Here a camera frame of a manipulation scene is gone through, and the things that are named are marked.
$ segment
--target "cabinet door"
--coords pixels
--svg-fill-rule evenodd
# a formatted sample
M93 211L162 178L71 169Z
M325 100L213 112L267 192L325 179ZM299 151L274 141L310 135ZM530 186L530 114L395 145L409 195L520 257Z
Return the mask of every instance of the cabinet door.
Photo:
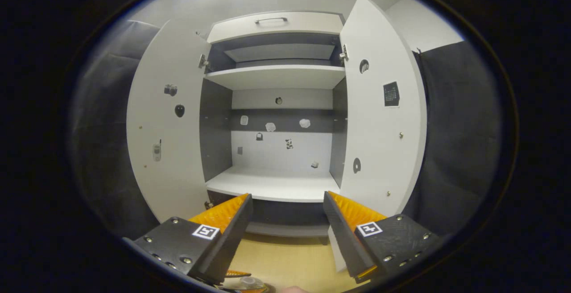
M191 218L208 201L200 156L200 92L210 44L171 20L157 33L135 72L127 104L127 144L137 184L159 222ZM165 85L177 94L165 94ZM175 107L184 106L178 117ZM161 159L153 145L161 140Z
M424 154L426 100L420 71L408 45L370 0L355 2L340 39L348 55L347 150L340 194L392 216L406 205ZM385 106L384 86L393 82L400 101ZM388 91L388 98L395 95Z

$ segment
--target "white cabinet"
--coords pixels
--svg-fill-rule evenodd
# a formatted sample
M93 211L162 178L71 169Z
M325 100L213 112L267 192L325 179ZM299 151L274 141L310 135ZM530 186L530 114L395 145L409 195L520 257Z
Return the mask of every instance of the white cabinet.
M222 21L212 26L208 43L266 33L328 33L339 35L339 14L324 12L273 12Z

